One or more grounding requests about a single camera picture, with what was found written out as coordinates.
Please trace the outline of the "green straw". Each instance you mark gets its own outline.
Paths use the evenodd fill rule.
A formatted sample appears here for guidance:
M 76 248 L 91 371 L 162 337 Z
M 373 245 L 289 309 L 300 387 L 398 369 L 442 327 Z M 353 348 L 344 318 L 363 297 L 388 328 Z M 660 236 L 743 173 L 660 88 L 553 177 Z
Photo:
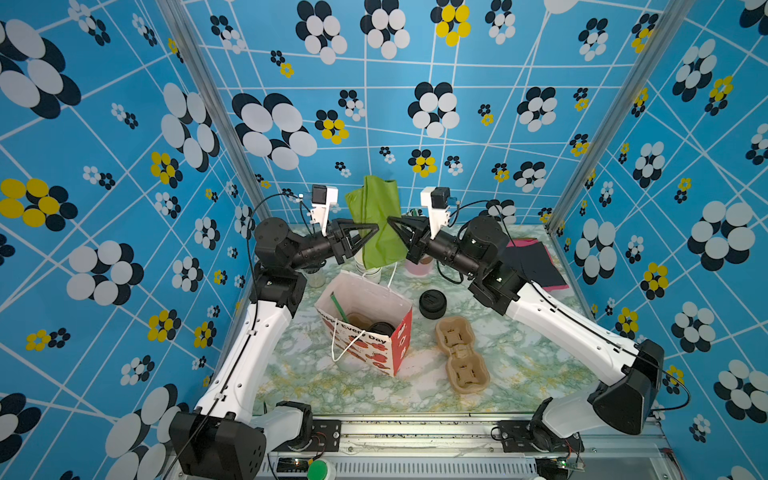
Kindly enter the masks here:
M 335 305 L 335 307 L 337 308 L 337 311 L 338 311 L 338 313 L 340 315 L 341 320 L 343 322 L 345 322 L 345 323 L 348 323 L 348 317 L 347 317 L 343 307 L 341 306 L 340 302 L 338 301 L 338 299 L 337 299 L 337 297 L 336 297 L 334 292 L 331 292 L 330 299 L 333 302 L 333 304 Z

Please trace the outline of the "red white paper gift bag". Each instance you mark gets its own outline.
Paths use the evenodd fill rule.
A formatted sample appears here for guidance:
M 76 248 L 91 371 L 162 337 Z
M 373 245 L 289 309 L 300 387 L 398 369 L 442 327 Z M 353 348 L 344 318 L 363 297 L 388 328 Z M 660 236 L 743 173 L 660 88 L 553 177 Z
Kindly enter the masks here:
M 391 324 L 391 337 L 355 328 L 341 320 L 330 299 L 334 292 L 346 315 L 354 312 Z M 413 320 L 412 302 L 391 288 L 342 271 L 329 282 L 315 303 L 331 338 L 331 358 L 337 362 L 351 357 L 394 377 L 408 353 Z

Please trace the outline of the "black cup lid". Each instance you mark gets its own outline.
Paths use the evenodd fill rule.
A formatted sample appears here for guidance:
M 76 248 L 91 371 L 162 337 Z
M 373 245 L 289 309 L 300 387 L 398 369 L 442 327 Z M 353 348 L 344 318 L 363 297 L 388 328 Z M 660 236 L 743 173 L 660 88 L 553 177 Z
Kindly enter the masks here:
M 379 322 L 373 323 L 368 329 L 368 332 L 376 335 L 391 337 L 394 334 L 395 330 L 396 328 L 391 324 L 387 322 L 379 321 Z

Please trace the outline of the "brown pulp cup carrier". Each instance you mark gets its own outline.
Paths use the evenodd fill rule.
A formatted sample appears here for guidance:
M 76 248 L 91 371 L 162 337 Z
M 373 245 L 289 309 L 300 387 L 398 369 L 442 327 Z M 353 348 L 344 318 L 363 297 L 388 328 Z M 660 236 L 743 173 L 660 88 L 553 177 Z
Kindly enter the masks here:
M 438 348 L 448 356 L 446 372 L 453 390 L 458 394 L 485 390 L 490 374 L 484 358 L 475 351 L 476 337 L 469 320 L 461 316 L 442 318 L 435 331 Z

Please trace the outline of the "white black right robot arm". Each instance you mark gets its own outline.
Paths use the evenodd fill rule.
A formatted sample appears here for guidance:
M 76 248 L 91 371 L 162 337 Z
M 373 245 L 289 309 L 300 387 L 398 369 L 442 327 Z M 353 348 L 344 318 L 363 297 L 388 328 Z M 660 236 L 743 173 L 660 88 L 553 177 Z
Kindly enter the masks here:
M 458 235 L 433 230 L 424 216 L 391 216 L 388 223 L 409 260 L 428 255 L 457 270 L 481 305 L 544 335 L 597 376 L 591 389 L 540 404 L 528 427 L 538 449 L 599 427 L 643 431 L 662 383 L 661 346 L 611 332 L 547 293 L 504 259 L 510 238 L 492 217 L 472 219 Z

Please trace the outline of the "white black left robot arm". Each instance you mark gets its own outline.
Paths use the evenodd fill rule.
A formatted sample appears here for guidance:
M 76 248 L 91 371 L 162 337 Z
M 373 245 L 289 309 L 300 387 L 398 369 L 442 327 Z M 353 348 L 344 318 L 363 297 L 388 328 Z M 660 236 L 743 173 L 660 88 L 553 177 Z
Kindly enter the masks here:
M 312 440 L 312 408 L 283 401 L 254 413 L 256 393 L 274 349 L 295 317 L 307 279 L 304 270 L 328 259 L 351 259 L 378 232 L 375 223 L 333 220 L 324 231 L 300 235 L 282 219 L 260 222 L 252 234 L 257 263 L 244 322 L 207 392 L 190 412 L 179 412 L 169 434 L 176 478 L 253 479 L 280 446 Z

